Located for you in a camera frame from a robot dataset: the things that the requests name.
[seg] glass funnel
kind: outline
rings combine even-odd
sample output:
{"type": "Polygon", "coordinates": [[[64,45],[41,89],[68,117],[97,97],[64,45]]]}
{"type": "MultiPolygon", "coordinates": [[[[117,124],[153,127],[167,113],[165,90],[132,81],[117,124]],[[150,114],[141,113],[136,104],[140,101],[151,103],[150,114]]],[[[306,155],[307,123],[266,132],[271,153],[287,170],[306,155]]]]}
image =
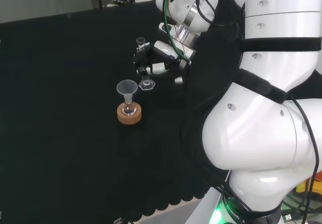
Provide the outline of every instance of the glass funnel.
{"type": "Polygon", "coordinates": [[[116,86],[118,93],[124,96],[124,103],[122,105],[122,113],[131,116],[136,113],[136,105],[132,101],[132,95],[137,91],[137,83],[132,80],[123,80],[116,86]]]}
{"type": "Polygon", "coordinates": [[[149,74],[146,72],[147,67],[147,61],[146,61],[146,55],[145,55],[145,39],[144,38],[137,38],[136,39],[137,44],[137,50],[139,55],[139,65],[140,67],[144,68],[143,70],[143,76],[142,80],[139,83],[139,87],[146,91],[146,90],[152,90],[155,86],[155,82],[150,79],[149,74]]]}

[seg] black tablecloth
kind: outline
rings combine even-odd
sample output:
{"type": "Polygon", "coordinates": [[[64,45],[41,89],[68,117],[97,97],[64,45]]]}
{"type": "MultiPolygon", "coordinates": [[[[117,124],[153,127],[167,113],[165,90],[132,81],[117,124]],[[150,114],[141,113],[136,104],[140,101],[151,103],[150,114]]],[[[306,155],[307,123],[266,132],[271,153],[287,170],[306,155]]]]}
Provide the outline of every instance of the black tablecloth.
{"type": "MultiPolygon", "coordinates": [[[[161,39],[161,21],[155,5],[142,3],[0,25],[2,222],[137,220],[203,197],[209,185],[179,144],[179,126],[187,106],[227,84],[240,42],[233,28],[202,34],[188,90],[173,87],[176,71],[156,78],[153,91],[133,96],[142,120],[122,125],[116,85],[140,81],[131,63],[135,39],[161,39]]],[[[314,73],[295,95],[321,97],[310,87],[317,82],[314,73]]]]}

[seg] silver metal ring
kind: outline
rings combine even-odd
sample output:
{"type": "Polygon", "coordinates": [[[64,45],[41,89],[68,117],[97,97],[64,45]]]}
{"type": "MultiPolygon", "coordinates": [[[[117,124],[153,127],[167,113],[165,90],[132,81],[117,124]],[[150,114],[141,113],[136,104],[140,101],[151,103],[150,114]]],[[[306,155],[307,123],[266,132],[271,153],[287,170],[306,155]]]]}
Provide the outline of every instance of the silver metal ring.
{"type": "MultiPolygon", "coordinates": [[[[203,4],[205,0],[200,0],[200,5],[201,6],[203,4]]],[[[195,16],[198,13],[198,9],[197,9],[197,4],[196,2],[192,5],[192,7],[190,8],[185,20],[183,21],[183,25],[186,26],[187,28],[190,27],[192,20],[195,18],[195,16]]]]}

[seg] white robot link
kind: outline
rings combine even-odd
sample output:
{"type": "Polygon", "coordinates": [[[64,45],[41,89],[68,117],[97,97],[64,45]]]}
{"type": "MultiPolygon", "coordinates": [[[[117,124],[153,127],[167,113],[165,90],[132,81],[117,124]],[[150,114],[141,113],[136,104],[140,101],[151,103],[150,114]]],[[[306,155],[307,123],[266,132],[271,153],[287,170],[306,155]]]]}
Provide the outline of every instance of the white robot link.
{"type": "MultiPolygon", "coordinates": [[[[164,1],[156,0],[161,11],[164,1]]],[[[218,0],[208,1],[209,4],[200,0],[199,9],[196,0],[168,2],[166,13],[177,21],[177,29],[185,32],[178,41],[187,47],[193,45],[191,35],[200,35],[210,26],[199,12],[214,20],[210,5],[216,8],[218,0]]],[[[244,52],[240,69],[282,92],[307,80],[314,71],[320,48],[305,47],[308,44],[304,42],[320,39],[321,1],[245,0],[245,41],[253,44],[244,52]]],[[[179,55],[162,42],[156,46],[179,55]]],[[[318,163],[314,154],[317,150],[322,153],[322,99],[298,100],[307,121],[293,101],[277,102],[232,83],[208,115],[202,133],[203,147],[211,163],[232,170],[229,186],[236,198],[253,213],[269,212],[270,219],[266,220],[270,224],[284,223],[278,212],[281,201],[291,189],[312,176],[318,163]]],[[[227,202],[223,199],[219,204],[222,221],[245,222],[227,202]]]]}

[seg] robot end effector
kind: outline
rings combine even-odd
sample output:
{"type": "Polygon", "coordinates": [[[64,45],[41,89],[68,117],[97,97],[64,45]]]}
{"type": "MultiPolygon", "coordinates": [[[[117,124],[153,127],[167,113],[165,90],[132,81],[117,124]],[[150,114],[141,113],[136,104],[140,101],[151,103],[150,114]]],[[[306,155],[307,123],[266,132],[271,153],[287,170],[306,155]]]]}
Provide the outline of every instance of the robot end effector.
{"type": "MultiPolygon", "coordinates": [[[[202,11],[204,17],[212,21],[215,17],[213,8],[216,8],[218,0],[208,0],[208,3],[204,3],[205,0],[200,0],[200,3],[196,5],[196,0],[170,0],[167,6],[166,15],[175,21],[177,24],[166,25],[161,23],[159,29],[164,33],[168,33],[171,37],[171,45],[166,44],[162,41],[157,41],[156,43],[147,43],[145,46],[145,51],[147,52],[147,65],[141,67],[137,62],[137,50],[134,55],[133,63],[137,68],[138,74],[161,74],[167,72],[170,66],[176,65],[179,70],[184,70],[191,64],[191,59],[195,54],[192,49],[196,40],[200,36],[200,33],[208,30],[210,24],[206,22],[198,13],[198,10],[202,11]],[[179,56],[178,50],[184,55],[185,60],[182,56],[179,56]],[[163,58],[167,59],[166,62],[152,64],[151,58],[152,54],[161,55],[163,58]]],[[[156,0],[156,5],[160,10],[163,10],[164,0],[156,0]]]]}

